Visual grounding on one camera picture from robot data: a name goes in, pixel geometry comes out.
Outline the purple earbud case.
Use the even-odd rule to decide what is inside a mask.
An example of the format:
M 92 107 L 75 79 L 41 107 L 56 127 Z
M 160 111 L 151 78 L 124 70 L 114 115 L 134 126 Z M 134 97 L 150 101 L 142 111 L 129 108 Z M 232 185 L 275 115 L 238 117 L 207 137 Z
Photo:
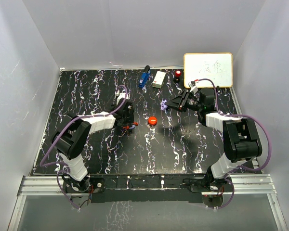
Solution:
M 160 109 L 161 109 L 162 111 L 167 111 L 168 106 L 166 105 L 166 103 L 167 103 L 166 100 L 164 100 L 164 101 L 162 101 L 162 102 L 160 103 Z

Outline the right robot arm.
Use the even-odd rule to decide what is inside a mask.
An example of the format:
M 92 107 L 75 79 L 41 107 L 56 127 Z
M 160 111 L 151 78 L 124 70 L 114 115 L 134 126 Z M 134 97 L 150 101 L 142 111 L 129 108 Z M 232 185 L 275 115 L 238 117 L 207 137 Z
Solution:
M 202 179 L 184 179 L 189 188 L 216 191 L 225 185 L 227 176 L 247 161 L 262 154 L 262 145 L 254 121 L 250 118 L 226 116 L 218 111 L 216 89 L 183 90 L 164 103 L 166 109 L 196 111 L 198 121 L 223 135 L 223 155 L 207 169 Z

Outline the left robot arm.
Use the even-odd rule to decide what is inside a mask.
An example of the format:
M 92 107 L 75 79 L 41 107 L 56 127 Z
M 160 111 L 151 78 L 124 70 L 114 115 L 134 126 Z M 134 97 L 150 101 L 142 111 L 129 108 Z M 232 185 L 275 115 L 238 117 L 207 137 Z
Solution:
M 134 108 L 130 100 L 120 99 L 117 105 L 112 105 L 110 111 L 91 116 L 67 115 L 61 130 L 53 136 L 52 144 L 59 152 L 63 162 L 67 164 L 68 172 L 62 174 L 66 184 L 78 192 L 85 192 L 90 186 L 88 171 L 84 165 L 81 152 L 87 138 L 98 131 L 122 127 L 129 130 L 137 126 L 134 122 Z

